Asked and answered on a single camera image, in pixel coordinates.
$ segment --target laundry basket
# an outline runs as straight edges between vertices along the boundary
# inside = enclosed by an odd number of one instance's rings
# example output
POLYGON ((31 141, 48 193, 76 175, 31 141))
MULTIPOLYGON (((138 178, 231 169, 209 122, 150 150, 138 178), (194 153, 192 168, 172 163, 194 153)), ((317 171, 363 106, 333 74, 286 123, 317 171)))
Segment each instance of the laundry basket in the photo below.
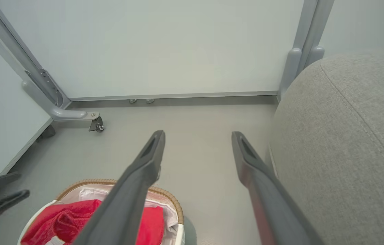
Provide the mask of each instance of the laundry basket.
MULTIPOLYGON (((21 235, 18 239, 18 245, 21 245, 21 239, 29 229, 30 225, 35 221, 36 217, 48 206, 51 205, 60 205, 60 204, 68 204, 72 202, 79 201, 80 191, 83 189, 97 189, 109 192, 113 186, 116 184, 117 180, 110 179, 88 179, 82 180, 77 183, 72 184, 66 190, 64 190, 61 194, 59 194, 55 200, 47 203, 41 209, 36 212, 32 218, 27 222, 26 226, 21 232, 21 235)), ((184 232, 184 217, 183 211, 181 209, 180 203, 174 197, 173 194, 165 191, 164 189, 151 186, 148 189, 147 197, 145 199, 145 206, 149 203, 159 203, 160 206, 164 208, 171 208, 175 210, 178 219, 178 225, 173 226, 172 228, 176 231, 177 234, 171 234, 170 239, 164 239, 162 245, 184 245, 185 243, 185 232, 184 232)))

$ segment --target red towel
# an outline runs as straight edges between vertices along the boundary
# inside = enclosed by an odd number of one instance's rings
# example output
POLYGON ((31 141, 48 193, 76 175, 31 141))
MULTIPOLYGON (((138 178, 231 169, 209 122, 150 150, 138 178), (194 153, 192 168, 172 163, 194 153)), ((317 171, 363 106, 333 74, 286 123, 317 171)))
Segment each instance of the red towel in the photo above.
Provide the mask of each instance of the red towel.
MULTIPOLYGON (((100 204, 100 200, 86 200, 45 208, 24 234, 21 244, 71 245, 100 204)), ((163 208, 144 208, 136 245, 160 245, 163 233, 163 208)))

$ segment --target basket rim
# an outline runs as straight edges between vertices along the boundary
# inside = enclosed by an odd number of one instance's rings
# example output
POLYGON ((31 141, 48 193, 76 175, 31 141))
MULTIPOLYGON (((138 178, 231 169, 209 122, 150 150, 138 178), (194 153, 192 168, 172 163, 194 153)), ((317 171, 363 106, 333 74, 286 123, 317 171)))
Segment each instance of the basket rim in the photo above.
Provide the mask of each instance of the basket rim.
MULTIPOLYGON (((56 200, 61 201, 69 192, 71 192, 72 190, 74 190, 80 186, 83 186, 83 185, 87 185, 87 184, 115 185, 116 182, 117 182, 117 180, 113 180, 113 179, 85 179, 85 180, 80 180, 80 181, 77 181, 76 183, 73 183, 70 186, 68 186, 68 188, 66 188, 64 191, 62 191, 62 193, 60 193, 56 197, 56 200)), ((150 186, 148 191, 162 195, 162 196, 168 198, 174 204, 175 211, 177 212, 177 216, 178 216, 178 223, 184 225, 183 209, 181 208, 180 203, 178 202, 178 200, 175 198, 175 196, 173 194, 171 194, 169 191, 166 191, 162 188, 155 187, 155 186, 150 186)))

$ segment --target gray sofa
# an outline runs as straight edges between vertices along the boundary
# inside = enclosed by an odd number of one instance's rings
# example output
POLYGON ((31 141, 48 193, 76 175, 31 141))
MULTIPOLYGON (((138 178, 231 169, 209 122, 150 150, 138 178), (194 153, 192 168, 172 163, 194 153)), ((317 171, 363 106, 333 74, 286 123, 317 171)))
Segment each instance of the gray sofa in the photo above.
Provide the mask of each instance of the gray sofa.
POLYGON ((328 245, 384 245, 384 50, 306 68, 274 118, 276 175, 328 245))

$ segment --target floor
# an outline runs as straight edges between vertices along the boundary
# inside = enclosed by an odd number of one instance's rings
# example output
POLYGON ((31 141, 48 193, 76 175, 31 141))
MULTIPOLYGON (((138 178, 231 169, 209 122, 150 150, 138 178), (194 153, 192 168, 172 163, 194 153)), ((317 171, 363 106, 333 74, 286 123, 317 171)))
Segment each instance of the floor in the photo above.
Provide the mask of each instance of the floor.
POLYGON ((0 216, 0 244, 16 244, 30 217, 72 183, 117 179, 155 130, 166 145, 156 186, 180 201, 186 245, 260 244, 247 189, 238 180, 231 132, 243 132, 264 158, 273 96, 75 102, 73 110, 99 111, 102 133, 87 121, 54 122, 56 135, 34 143, 11 171, 22 178, 0 197, 30 189, 30 197, 0 216))

